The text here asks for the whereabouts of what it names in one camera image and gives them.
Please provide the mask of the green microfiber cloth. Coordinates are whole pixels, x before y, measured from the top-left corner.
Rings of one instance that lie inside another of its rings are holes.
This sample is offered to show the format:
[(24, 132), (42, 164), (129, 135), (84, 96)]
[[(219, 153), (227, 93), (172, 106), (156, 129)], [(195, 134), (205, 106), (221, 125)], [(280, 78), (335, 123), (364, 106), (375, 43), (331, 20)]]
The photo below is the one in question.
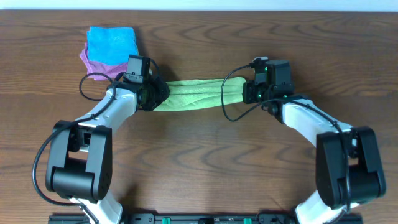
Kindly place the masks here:
[[(243, 101), (243, 77), (227, 79), (223, 88), (225, 105)], [(155, 111), (188, 111), (221, 106), (223, 79), (167, 82), (170, 95)]]

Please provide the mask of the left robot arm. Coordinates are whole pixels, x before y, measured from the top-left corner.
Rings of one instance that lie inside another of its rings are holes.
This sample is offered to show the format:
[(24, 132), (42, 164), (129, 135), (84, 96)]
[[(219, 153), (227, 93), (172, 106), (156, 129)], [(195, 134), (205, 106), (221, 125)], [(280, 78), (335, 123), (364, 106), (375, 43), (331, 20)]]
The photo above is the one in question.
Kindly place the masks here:
[(59, 121), (43, 143), (50, 148), (45, 176), (48, 191), (79, 206), (90, 223), (120, 223), (123, 206), (109, 188), (113, 174), (113, 134), (138, 110), (152, 111), (170, 94), (166, 82), (150, 72), (122, 73), (103, 99), (74, 121)]

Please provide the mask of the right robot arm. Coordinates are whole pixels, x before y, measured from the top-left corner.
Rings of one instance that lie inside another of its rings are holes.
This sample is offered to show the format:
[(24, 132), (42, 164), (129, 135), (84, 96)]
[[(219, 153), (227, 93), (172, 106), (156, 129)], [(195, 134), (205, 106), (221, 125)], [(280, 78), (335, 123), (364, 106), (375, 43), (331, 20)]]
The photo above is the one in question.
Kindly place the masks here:
[(315, 146), (316, 191), (294, 208), (289, 223), (338, 223), (351, 209), (383, 197), (387, 185), (375, 132), (328, 115), (294, 92), (288, 60), (255, 58), (243, 101), (268, 111)]

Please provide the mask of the purple folded cloth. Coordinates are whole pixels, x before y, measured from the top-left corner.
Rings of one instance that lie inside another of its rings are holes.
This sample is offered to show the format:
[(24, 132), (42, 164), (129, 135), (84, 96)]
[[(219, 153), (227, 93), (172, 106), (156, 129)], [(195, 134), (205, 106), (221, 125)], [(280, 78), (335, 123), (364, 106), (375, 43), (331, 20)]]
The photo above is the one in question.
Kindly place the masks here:
[(84, 49), (79, 54), (81, 60), (83, 61), (86, 69), (87, 74), (90, 73), (103, 73), (110, 78), (116, 78), (116, 76), (127, 70), (127, 64), (122, 63), (118, 65), (107, 65), (101, 62), (91, 61), (88, 59), (88, 46), (85, 43)]

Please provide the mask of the blue folded cloth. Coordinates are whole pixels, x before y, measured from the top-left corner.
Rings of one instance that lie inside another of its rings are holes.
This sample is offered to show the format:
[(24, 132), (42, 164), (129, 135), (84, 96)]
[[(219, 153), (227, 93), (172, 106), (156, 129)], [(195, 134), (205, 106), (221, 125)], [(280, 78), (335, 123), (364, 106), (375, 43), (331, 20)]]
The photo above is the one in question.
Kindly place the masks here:
[(88, 59), (107, 65), (127, 63), (139, 55), (136, 34), (131, 27), (90, 27), (86, 32)]

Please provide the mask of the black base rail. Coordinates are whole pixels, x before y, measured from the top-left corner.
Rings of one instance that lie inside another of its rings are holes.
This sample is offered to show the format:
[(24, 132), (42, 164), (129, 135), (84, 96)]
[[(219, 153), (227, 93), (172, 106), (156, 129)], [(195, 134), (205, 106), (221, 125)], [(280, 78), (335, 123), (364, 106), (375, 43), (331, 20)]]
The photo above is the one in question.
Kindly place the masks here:
[[(51, 215), (49, 224), (90, 223), (86, 215)], [(298, 223), (287, 213), (260, 213), (258, 215), (155, 215), (134, 213), (125, 216), (124, 224), (283, 224)], [(363, 224), (360, 215), (345, 215), (337, 224)]]

